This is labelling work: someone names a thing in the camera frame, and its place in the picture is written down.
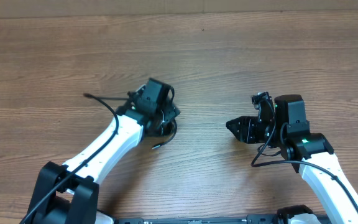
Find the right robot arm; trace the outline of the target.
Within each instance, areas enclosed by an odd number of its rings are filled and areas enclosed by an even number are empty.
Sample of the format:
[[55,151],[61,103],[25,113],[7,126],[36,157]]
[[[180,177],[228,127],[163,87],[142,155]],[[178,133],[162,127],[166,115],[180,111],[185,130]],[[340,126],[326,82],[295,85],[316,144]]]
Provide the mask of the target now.
[[240,116],[226,123],[235,138],[278,148],[281,164],[291,164],[310,186],[330,223],[358,223],[358,194],[345,176],[334,148],[321,133],[311,133],[301,95],[272,98],[267,92],[251,98],[257,116]]

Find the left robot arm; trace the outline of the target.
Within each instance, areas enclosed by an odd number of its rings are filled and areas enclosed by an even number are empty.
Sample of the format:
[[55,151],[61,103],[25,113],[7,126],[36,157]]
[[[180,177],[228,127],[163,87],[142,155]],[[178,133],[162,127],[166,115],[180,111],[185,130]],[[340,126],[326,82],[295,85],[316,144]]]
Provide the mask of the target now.
[[52,161],[41,169],[22,223],[114,223],[98,209],[99,187],[114,166],[146,136],[164,137],[161,147],[176,135],[180,110],[169,84],[150,78],[130,91],[124,104],[111,109],[112,121],[83,151],[62,165]]

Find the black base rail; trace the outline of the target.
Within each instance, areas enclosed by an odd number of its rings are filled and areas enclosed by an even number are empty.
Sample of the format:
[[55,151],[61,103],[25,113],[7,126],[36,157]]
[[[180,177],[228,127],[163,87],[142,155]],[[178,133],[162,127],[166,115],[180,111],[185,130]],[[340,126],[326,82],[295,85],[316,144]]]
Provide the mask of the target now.
[[214,218],[116,218],[114,224],[330,224],[327,215],[315,215],[306,205],[294,205],[277,210],[276,214],[250,214],[244,217]]

